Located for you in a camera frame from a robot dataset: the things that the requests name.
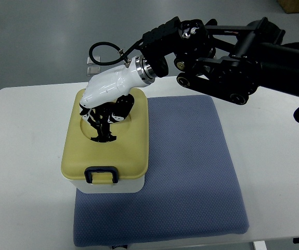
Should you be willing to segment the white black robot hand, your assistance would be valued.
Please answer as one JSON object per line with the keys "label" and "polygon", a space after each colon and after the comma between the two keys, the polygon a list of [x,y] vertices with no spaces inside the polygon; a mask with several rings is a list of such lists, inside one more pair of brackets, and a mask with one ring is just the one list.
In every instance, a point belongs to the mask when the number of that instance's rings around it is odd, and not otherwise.
{"label": "white black robot hand", "polygon": [[80,100],[80,115],[88,123],[94,120],[90,112],[105,103],[128,95],[132,88],[149,86],[157,75],[141,56],[132,58],[130,65],[117,66],[93,76]]}

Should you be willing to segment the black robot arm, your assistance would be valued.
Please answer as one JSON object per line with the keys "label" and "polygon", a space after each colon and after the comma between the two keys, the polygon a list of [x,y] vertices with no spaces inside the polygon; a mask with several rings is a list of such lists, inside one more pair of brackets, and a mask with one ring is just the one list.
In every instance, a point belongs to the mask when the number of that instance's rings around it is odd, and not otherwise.
{"label": "black robot arm", "polygon": [[[299,42],[283,44],[284,34],[267,18],[220,26],[215,19],[175,17],[131,46],[139,56],[119,50],[109,70],[90,80],[80,114],[98,131],[97,141],[111,140],[110,124],[124,120],[134,104],[131,89],[167,76],[169,54],[179,85],[224,101],[243,105],[259,86],[299,97]],[[293,116],[299,123],[299,108]]]}

